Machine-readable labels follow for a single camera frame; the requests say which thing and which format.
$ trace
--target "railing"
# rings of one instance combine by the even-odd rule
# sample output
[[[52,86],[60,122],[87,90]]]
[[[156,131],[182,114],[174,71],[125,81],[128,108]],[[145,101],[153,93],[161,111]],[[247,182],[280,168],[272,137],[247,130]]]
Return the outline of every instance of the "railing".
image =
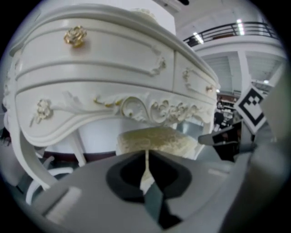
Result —
[[[242,29],[238,23],[225,24],[193,35],[184,40],[190,47],[221,38],[244,35],[260,35],[278,39],[273,29],[266,23],[242,22]]]

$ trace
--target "gray floor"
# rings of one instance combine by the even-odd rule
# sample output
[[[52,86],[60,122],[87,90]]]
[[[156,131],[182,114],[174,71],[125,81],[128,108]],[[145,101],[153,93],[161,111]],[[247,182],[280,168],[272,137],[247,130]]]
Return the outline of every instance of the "gray floor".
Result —
[[[191,122],[183,121],[177,125],[177,130],[198,140],[198,137],[202,134],[203,127]],[[207,160],[213,162],[221,161],[215,149],[210,146],[205,146],[203,148],[197,160]]]

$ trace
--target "showroom furniture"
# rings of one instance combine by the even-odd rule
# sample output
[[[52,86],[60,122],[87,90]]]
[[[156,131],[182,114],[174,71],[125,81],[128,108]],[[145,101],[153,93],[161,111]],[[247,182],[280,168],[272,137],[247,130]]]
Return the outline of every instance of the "showroom furniture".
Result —
[[[56,179],[34,146],[70,136],[83,166],[75,131],[86,123],[125,117],[170,126],[195,117],[203,133],[212,130],[219,88],[213,70],[169,31],[132,12],[90,4],[56,9],[40,16],[10,55],[4,104],[12,146],[45,189]]]

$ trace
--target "dresser top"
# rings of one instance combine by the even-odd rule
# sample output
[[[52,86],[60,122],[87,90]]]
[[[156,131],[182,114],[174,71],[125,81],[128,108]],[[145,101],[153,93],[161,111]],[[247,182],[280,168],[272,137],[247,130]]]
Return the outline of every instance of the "dresser top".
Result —
[[[31,26],[28,33],[21,39],[17,40],[10,47],[10,55],[13,56],[24,44],[27,37],[38,27],[61,19],[68,18],[85,18],[102,20],[121,26],[125,26],[143,34],[146,34],[172,48],[173,50],[181,53],[190,62],[195,64],[199,69],[209,75],[212,79],[218,83],[218,78],[215,72],[203,61],[188,45],[179,40],[174,34],[170,33],[163,27],[146,20],[134,13],[123,10],[120,8],[99,5],[99,4],[80,4],[69,5],[58,8],[42,17],[39,17],[37,21]]]

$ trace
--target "gold rose knob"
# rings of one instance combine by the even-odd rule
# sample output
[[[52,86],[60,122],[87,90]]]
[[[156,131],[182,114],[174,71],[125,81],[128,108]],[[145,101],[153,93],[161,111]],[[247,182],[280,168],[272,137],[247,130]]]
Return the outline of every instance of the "gold rose knob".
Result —
[[[213,92],[213,86],[207,86],[206,87],[206,91],[208,92],[208,93],[211,93],[211,92]]]
[[[83,39],[86,35],[86,30],[82,26],[77,26],[66,32],[64,40],[67,44],[73,45],[74,48],[77,48],[83,45]]]

